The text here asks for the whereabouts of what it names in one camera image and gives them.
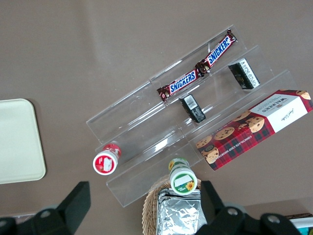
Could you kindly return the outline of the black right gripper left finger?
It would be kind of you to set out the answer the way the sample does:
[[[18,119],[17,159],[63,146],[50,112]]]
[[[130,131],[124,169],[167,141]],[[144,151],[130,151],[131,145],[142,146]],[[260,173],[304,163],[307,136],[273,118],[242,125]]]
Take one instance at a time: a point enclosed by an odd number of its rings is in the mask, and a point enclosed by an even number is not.
[[[57,207],[69,232],[77,231],[90,206],[89,182],[81,181]]]

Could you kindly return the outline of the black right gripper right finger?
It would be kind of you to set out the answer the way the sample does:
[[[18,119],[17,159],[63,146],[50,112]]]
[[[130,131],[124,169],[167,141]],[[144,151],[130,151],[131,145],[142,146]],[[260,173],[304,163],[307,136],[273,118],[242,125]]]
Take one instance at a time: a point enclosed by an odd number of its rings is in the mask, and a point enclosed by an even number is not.
[[[245,213],[232,202],[224,203],[210,181],[201,182],[201,207],[208,224],[243,224]]]

